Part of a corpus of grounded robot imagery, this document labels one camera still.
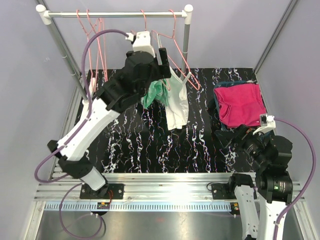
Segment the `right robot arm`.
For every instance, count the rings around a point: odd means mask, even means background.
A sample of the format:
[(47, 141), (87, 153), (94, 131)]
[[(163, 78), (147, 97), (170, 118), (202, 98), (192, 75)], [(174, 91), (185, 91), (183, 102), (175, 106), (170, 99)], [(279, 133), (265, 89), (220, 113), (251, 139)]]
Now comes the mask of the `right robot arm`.
[(214, 133), (223, 148), (243, 152), (253, 160), (255, 177), (234, 173), (227, 193), (236, 198), (244, 240), (281, 240), (292, 203), (293, 181), (287, 171), (293, 144), (283, 136), (269, 136), (246, 125)]

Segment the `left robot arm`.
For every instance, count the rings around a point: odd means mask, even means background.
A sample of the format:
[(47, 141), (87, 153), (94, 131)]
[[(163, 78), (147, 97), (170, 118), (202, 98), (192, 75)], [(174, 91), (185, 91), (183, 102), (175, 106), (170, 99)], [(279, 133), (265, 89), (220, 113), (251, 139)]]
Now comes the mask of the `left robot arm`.
[(145, 51), (127, 52), (124, 67), (96, 92), (85, 119), (64, 138), (47, 144), (62, 171), (86, 183), (98, 199), (107, 196), (109, 183), (85, 151), (109, 123), (148, 93), (151, 83), (171, 77), (167, 50), (162, 47), (159, 54), (161, 63)]

